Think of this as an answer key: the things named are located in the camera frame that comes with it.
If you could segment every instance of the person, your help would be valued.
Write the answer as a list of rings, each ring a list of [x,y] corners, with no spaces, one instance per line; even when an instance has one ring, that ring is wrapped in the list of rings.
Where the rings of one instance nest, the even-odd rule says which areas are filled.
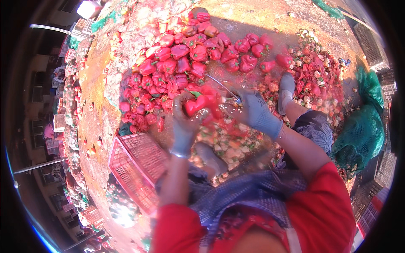
[[[197,174],[190,166],[199,123],[209,110],[188,118],[182,106],[193,96],[175,97],[171,165],[159,189],[151,252],[350,252],[355,220],[345,184],[328,157],[332,132],[326,115],[292,100],[295,83],[288,72],[280,81],[277,110],[292,128],[270,112],[257,91],[230,88],[243,107],[222,108],[286,154],[272,170],[233,177],[216,188],[193,180],[191,174],[207,179],[210,171],[223,172],[224,162],[199,142],[196,149],[207,167]]]

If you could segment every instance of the white crate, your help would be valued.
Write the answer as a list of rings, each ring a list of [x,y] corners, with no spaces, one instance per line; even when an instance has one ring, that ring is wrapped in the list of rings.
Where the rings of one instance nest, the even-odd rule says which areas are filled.
[[[65,114],[55,114],[53,116],[53,131],[55,133],[63,132],[65,130]]]

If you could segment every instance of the wrist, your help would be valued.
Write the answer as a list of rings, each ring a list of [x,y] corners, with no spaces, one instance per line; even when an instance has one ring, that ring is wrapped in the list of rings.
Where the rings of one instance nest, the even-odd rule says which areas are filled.
[[[283,126],[283,121],[278,119],[273,114],[262,113],[256,120],[254,129],[268,135],[272,141],[276,141]]]
[[[175,140],[170,153],[176,155],[177,157],[191,156],[191,146],[192,144],[190,145],[184,142],[176,142]]]

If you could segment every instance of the hand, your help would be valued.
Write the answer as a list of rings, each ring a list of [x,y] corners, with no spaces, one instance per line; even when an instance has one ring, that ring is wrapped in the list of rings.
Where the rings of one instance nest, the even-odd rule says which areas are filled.
[[[259,130],[275,140],[281,130],[283,121],[274,116],[264,101],[264,98],[257,90],[252,89],[235,89],[230,86],[235,95],[238,95],[243,107],[235,107],[231,104],[221,106],[228,115],[234,117],[236,121],[248,125],[251,128]]]
[[[183,92],[173,99],[173,133],[174,142],[172,153],[179,155],[191,155],[193,145],[200,125],[209,114],[207,108],[199,110],[192,117],[184,114],[183,105],[187,100],[193,99],[194,95]]]

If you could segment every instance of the knife blade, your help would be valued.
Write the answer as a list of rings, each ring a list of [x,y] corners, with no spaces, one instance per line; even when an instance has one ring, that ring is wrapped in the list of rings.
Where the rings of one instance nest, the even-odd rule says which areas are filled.
[[[227,92],[229,92],[229,94],[231,94],[231,96],[235,99],[235,103],[238,104],[239,107],[242,107],[242,100],[239,96],[235,95],[232,91],[230,91],[225,85],[223,85],[221,82],[219,82],[217,79],[213,78],[212,76],[210,76],[209,74],[204,74],[207,77],[211,78],[212,80],[214,80],[216,83],[218,83],[219,85],[221,85]]]

